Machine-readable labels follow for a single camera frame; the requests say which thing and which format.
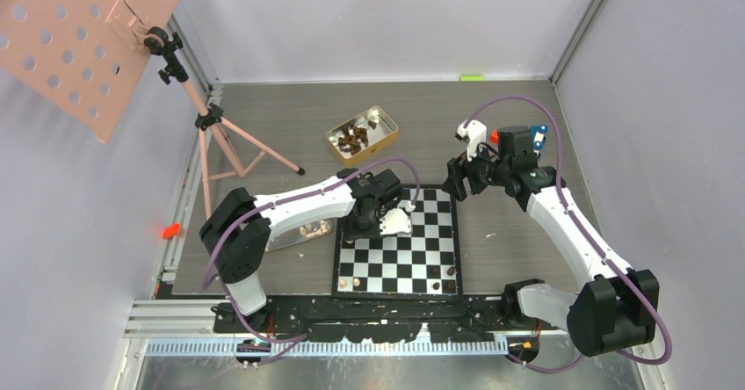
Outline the black white chessboard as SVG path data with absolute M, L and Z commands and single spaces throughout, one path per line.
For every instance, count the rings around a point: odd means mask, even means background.
M 424 184 L 410 215 L 412 233 L 346 242 L 336 233 L 331 295 L 337 298 L 451 300 L 463 296 L 457 201 Z M 456 273 L 448 276 L 454 266 Z M 353 287 L 359 278 L 361 286 Z M 339 281 L 347 282 L 346 289 Z M 454 281 L 455 292 L 444 290 Z M 439 282 L 438 291 L 432 285 Z

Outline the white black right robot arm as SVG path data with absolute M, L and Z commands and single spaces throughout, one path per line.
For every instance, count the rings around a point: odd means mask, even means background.
M 508 126 L 494 142 L 479 121 L 460 124 L 455 138 L 465 151 L 447 163 L 445 192 L 463 201 L 500 187 L 549 236 L 580 290 L 553 289 L 541 279 L 508 284 L 502 318 L 514 329 L 541 320 L 568 332 L 585 357 L 650 343 L 658 330 L 654 311 L 660 286 L 649 270 L 636 270 L 618 256 L 574 202 L 556 168 L 539 166 L 546 126 Z

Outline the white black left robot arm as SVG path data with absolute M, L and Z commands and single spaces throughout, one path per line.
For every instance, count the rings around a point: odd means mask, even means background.
M 253 196 L 236 188 L 212 212 L 199 238 L 237 305 L 235 319 L 257 332 L 270 318 L 257 271 L 278 236 L 332 219 L 341 221 L 344 236 L 352 241 L 407 234 L 415 207 L 393 171 L 344 169 L 319 184 L 280 194 Z

